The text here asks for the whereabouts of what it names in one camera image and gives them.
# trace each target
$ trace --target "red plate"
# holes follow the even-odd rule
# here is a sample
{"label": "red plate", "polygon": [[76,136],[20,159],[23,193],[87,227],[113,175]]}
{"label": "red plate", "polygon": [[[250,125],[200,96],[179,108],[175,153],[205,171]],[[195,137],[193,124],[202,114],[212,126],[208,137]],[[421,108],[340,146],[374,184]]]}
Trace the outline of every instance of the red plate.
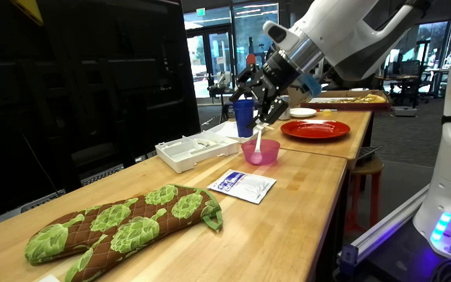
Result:
{"label": "red plate", "polygon": [[350,130],[349,125],[340,121],[322,119],[294,120],[281,125],[283,133],[307,139],[334,138],[343,136]]}

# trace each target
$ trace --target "glass door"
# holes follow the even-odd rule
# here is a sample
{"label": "glass door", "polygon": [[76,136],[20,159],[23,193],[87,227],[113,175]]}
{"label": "glass door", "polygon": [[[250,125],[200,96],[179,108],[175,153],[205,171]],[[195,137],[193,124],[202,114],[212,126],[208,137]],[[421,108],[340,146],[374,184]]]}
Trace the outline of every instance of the glass door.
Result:
{"label": "glass door", "polygon": [[218,81],[219,72],[231,72],[233,80],[231,46],[230,25],[188,30],[189,59],[198,105],[220,104],[220,96],[212,97],[207,88]]}

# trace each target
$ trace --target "white plate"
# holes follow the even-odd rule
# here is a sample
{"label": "white plate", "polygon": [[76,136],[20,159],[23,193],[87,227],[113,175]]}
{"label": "white plate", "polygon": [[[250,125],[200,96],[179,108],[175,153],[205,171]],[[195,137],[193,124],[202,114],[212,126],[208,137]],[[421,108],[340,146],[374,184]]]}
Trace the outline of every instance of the white plate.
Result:
{"label": "white plate", "polygon": [[293,108],[290,109],[290,115],[294,118],[308,118],[316,114],[315,109],[310,108]]}

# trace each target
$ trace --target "exit sign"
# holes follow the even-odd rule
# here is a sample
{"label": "exit sign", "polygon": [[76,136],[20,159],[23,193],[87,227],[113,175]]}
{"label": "exit sign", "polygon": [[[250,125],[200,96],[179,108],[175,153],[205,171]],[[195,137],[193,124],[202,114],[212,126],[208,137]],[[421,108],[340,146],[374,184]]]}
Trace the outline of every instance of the exit sign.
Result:
{"label": "exit sign", "polygon": [[204,8],[199,8],[199,9],[196,9],[196,14],[198,16],[205,16],[206,15],[206,11],[204,10]]}

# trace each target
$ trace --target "pink bowl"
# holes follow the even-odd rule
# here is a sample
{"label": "pink bowl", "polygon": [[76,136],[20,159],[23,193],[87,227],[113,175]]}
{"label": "pink bowl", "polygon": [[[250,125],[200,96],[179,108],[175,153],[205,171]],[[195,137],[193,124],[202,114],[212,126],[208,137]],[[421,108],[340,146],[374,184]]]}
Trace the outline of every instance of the pink bowl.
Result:
{"label": "pink bowl", "polygon": [[246,141],[241,144],[243,149],[243,155],[250,164],[256,166],[268,165],[274,162],[278,158],[278,152],[280,151],[280,143],[270,139],[262,139],[260,143],[260,154],[262,155],[262,161],[259,163],[252,162],[252,155],[255,151],[256,139]]}

